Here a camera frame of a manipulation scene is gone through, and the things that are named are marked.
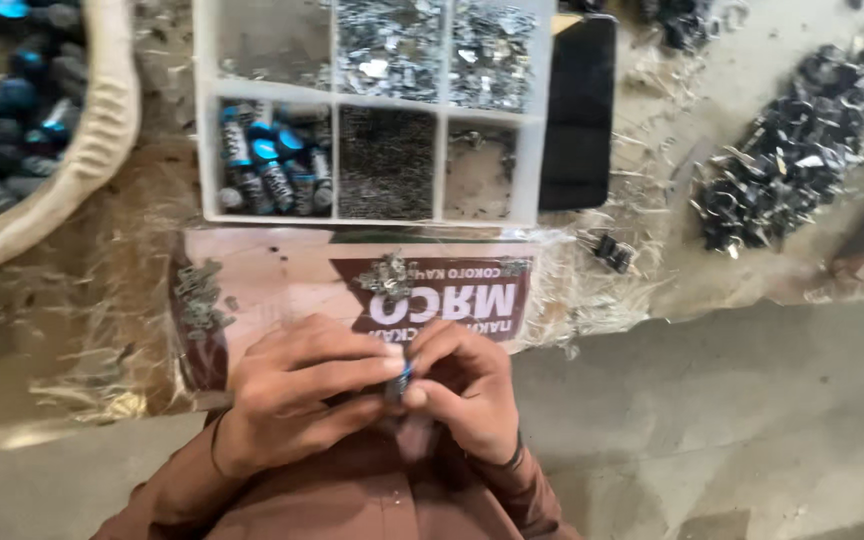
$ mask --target brown printed label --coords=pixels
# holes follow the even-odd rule
[[[384,296],[359,284],[359,275],[369,272],[380,258],[329,261],[362,307],[352,324],[357,333],[406,342],[415,338],[429,320],[438,317],[501,342],[513,339],[522,325],[531,257],[409,257],[412,294],[397,302],[386,301]]]

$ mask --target person's left hand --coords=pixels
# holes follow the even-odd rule
[[[247,478],[325,451],[382,417],[385,401],[361,396],[329,408],[323,400],[389,381],[404,367],[402,346],[325,315],[266,335],[229,378],[235,404],[216,433],[216,465]]]

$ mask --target work surface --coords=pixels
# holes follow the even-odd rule
[[[16,435],[33,421],[46,422],[48,432],[69,411],[102,420],[189,407],[173,382],[163,288],[175,232],[203,225],[194,144],[180,129],[190,118],[191,71],[188,13],[177,13],[174,24],[163,23],[166,43],[154,33],[139,41],[149,91],[144,134],[129,163],[69,223],[0,269],[0,446],[28,442]],[[146,13],[139,26],[162,20],[155,15]],[[864,213],[864,168],[780,252],[741,251],[735,260],[703,249],[688,192],[666,198],[672,169],[696,142],[737,141],[803,55],[824,43],[848,47],[863,29],[864,9],[845,2],[760,0],[746,28],[724,33],[701,58],[657,66],[647,47],[633,47],[641,33],[622,30],[615,131],[623,138],[611,198],[599,211],[543,216],[547,249],[533,278],[535,310],[523,345],[574,353],[576,335],[623,332],[648,318],[687,319],[762,298],[864,298],[864,286],[845,290],[825,279],[828,258]],[[634,68],[676,70],[691,94],[668,75],[672,95],[625,83]],[[588,256],[575,241],[587,229],[612,230],[637,249],[634,270],[615,276]],[[62,407],[35,408],[30,380],[38,397]]]

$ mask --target white lettering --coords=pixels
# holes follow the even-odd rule
[[[472,285],[466,285],[456,295],[455,287],[446,287],[444,302],[441,308],[441,318],[446,321],[458,321],[472,314],[473,307],[469,304],[469,299],[473,297],[473,290],[474,287]]]
[[[516,284],[479,285],[475,288],[475,318],[488,319],[493,316],[512,315],[513,301],[516,299]]]
[[[413,323],[425,323],[439,312],[439,293],[432,287],[416,287],[412,289],[412,298],[421,297],[425,299],[425,311],[422,313],[409,313],[409,321]]]
[[[385,313],[385,296],[375,295],[368,303],[368,314],[373,321],[380,325],[390,326],[402,321],[405,314],[409,313],[409,300],[399,300],[395,303],[395,309],[390,315]]]

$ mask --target brown shirt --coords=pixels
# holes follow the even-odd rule
[[[211,458],[210,424],[172,455],[93,540],[319,538],[389,540],[578,539],[524,449],[509,467],[466,458],[448,431],[425,456],[407,458],[377,430],[249,480]]]

